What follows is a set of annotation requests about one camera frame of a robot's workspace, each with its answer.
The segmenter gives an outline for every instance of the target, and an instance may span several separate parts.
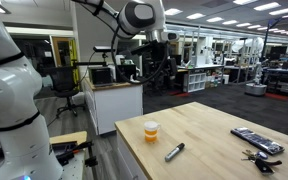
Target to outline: plastic cup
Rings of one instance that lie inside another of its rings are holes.
[[[155,121],[147,121],[144,123],[145,141],[154,142],[157,139],[157,132],[161,125]]]

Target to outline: gray floor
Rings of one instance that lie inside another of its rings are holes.
[[[252,97],[244,95],[244,86],[226,85],[190,93],[188,96],[171,96],[167,93],[143,97],[144,114],[158,110],[199,102],[219,109],[248,121],[274,129],[288,135],[288,99],[279,100],[268,97]],[[42,98],[35,100],[37,107],[45,116],[47,123],[54,119],[56,108],[65,105],[65,100],[58,98]],[[78,117],[71,112],[64,112],[50,127],[50,136],[57,136],[78,131],[87,131],[88,140],[93,140],[93,152],[99,165],[96,166],[95,179],[119,179],[116,155],[116,135],[99,137],[94,134],[88,111],[78,110]],[[85,179],[91,179],[88,169]]]

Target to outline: black chair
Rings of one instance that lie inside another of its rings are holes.
[[[53,83],[53,90],[55,90],[55,96],[59,98],[66,98],[67,104],[64,107],[57,109],[56,118],[64,111],[72,111],[75,116],[77,116],[74,110],[77,107],[82,107],[85,110],[85,104],[75,105],[71,103],[71,97],[78,94],[79,91],[75,89],[77,84],[74,82],[73,78],[73,68],[70,66],[66,67],[54,67],[44,69],[46,74],[49,74]]]

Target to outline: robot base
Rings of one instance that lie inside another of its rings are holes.
[[[266,85],[256,85],[255,83],[248,83],[245,87],[245,94],[252,96],[264,96],[266,92]]]

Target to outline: black marker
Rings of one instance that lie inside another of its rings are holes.
[[[173,149],[170,153],[168,153],[168,155],[165,156],[165,161],[170,161],[177,153],[179,153],[184,148],[184,146],[184,143],[179,144],[175,149]]]

